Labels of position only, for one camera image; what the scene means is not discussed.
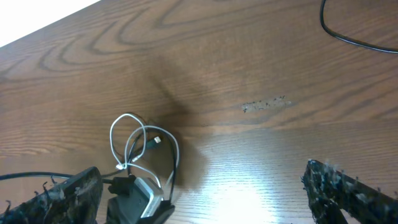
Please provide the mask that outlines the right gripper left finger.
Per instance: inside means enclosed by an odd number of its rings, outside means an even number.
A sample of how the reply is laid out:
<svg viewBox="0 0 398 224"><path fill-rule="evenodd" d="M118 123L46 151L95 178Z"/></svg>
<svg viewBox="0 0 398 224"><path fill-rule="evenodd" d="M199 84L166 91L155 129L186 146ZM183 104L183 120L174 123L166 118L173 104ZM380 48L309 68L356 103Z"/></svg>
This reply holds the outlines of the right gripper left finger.
<svg viewBox="0 0 398 224"><path fill-rule="evenodd" d="M43 192L11 208L9 203L1 214L1 223L96 223L103 192L103 179L97 167L76 174L54 172L20 172L1 176L1 180L22 177L50 177L64 179L53 181L51 189L43 184Z"/></svg>

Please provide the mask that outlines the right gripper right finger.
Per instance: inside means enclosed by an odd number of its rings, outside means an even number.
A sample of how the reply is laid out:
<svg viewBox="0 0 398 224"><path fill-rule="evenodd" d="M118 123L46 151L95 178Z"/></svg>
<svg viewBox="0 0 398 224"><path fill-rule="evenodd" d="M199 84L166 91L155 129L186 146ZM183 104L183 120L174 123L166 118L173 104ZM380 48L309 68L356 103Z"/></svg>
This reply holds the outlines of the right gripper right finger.
<svg viewBox="0 0 398 224"><path fill-rule="evenodd" d="M342 211L359 223L397 223L397 199L310 159L301 177L315 223L346 223Z"/></svg>

